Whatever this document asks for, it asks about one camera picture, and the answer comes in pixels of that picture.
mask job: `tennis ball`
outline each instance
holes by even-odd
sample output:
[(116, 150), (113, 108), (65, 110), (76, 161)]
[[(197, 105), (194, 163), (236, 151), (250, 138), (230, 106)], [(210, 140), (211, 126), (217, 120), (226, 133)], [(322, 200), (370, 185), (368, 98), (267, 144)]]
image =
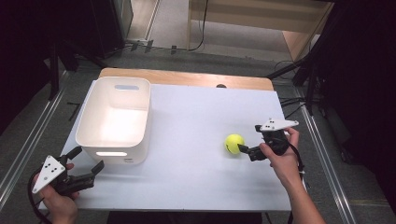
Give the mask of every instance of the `tennis ball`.
[(228, 135), (224, 142), (225, 149), (227, 149), (229, 152), (233, 154), (239, 153), (238, 144), (244, 145), (245, 141), (244, 138), (237, 133)]

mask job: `person's right hand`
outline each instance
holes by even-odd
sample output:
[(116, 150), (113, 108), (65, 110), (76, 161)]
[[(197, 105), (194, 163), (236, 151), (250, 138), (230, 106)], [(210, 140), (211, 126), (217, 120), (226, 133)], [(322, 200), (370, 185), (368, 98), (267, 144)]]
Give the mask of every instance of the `person's right hand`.
[[(73, 163), (66, 165), (67, 170), (74, 167)], [(40, 197), (43, 198), (44, 204), (49, 209), (52, 214), (52, 223), (75, 223), (78, 214), (78, 208), (73, 201), (79, 195), (78, 192), (72, 194), (72, 198), (62, 196), (56, 192), (56, 190), (51, 186), (47, 185), (42, 190), (39, 191)]]
[[(290, 135), (288, 136), (289, 142), (297, 148), (299, 133), (292, 128), (285, 129), (285, 131)], [(297, 156), (291, 147), (282, 156), (277, 156), (265, 143), (260, 144), (260, 149), (268, 160), (270, 160), (271, 166), (274, 168), (277, 177), (285, 189), (292, 188), (297, 183), (301, 184)]]

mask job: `white plastic bin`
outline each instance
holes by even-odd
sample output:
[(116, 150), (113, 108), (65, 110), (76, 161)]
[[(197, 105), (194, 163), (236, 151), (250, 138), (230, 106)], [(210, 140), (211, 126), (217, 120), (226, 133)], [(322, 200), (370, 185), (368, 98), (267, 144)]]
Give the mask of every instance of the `white plastic bin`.
[(76, 141), (95, 160), (138, 164), (149, 148), (150, 83), (137, 77), (101, 77), (92, 87)]

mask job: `floor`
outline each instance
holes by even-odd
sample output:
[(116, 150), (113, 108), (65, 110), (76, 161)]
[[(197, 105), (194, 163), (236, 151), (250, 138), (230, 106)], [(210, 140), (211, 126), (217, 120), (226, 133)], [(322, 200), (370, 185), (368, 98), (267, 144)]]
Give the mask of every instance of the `floor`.
[[(187, 2), (174, 0), (161, 0), (158, 11), (152, 22), (152, 27), (145, 40), (140, 37), (131, 37), (131, 40), (140, 39), (141, 42), (153, 40), (153, 46), (170, 48), (177, 45), (186, 48), (187, 30), (186, 18)], [(199, 43), (199, 22), (192, 28), (191, 44)], [(113, 57), (106, 59), (106, 63), (121, 68), (147, 68), (160, 70), (174, 70), (185, 72), (201, 72), (212, 74), (225, 74), (234, 76), (264, 77), (274, 70), (289, 64), (290, 56), (281, 32), (249, 27), (231, 26), (224, 24), (208, 23), (205, 26), (205, 47), (198, 52), (178, 52), (170, 55), (166, 49), (152, 49), (145, 53), (144, 48), (135, 51), (121, 51)], [(39, 92), (32, 102), (11, 123), (5, 133), (0, 136), (0, 177), (2, 183), (0, 190), (7, 197), (1, 200), (0, 223), (26, 223), (35, 220), (29, 204), (26, 202), (26, 180), (37, 164), (48, 154), (59, 154), (64, 141), (73, 125), (73, 113), (76, 107), (73, 103), (80, 103), (84, 99), (92, 80), (96, 79), (100, 69), (88, 61), (80, 61), (76, 73), (64, 74), (64, 94), (59, 101), (49, 103), (47, 96), (50, 87), (46, 86)], [(304, 87), (296, 89), (291, 85), (290, 78), (293, 72), (273, 80), (275, 90), (279, 97), (296, 97), (304, 92)], [(28, 141), (31, 131), (42, 115), (44, 108), (55, 106), (49, 121), (41, 127), (36, 141)], [(284, 107), (285, 116), (293, 112), (298, 105)], [(301, 148), (307, 172), (305, 181), (307, 190), (317, 205), (320, 213), (328, 223), (396, 223), (396, 216), (392, 213), (381, 189), (375, 182), (374, 175), (360, 165), (349, 165), (342, 161), (332, 130), (326, 119), (314, 107), (314, 116), (308, 118), (304, 108), (299, 109), (290, 119), (301, 122), (299, 131), (302, 133)], [(313, 139), (312, 130), (306, 123), (312, 119), (317, 126), (318, 134), (322, 140), (324, 151), (331, 162), (331, 168), (338, 178), (341, 191), (346, 196), (351, 208), (353, 218), (344, 220), (343, 210), (337, 206), (337, 194), (334, 193), (329, 182), (329, 174), (323, 168), (320, 150)], [(27, 151), (27, 158), (19, 158), (21, 150)], [(22, 167), (13, 164), (13, 161), (24, 162)], [(16, 178), (8, 186), (8, 174)], [(78, 223), (106, 223), (107, 211), (79, 211)], [(286, 223), (288, 212), (269, 212), (262, 214), (262, 223)]]

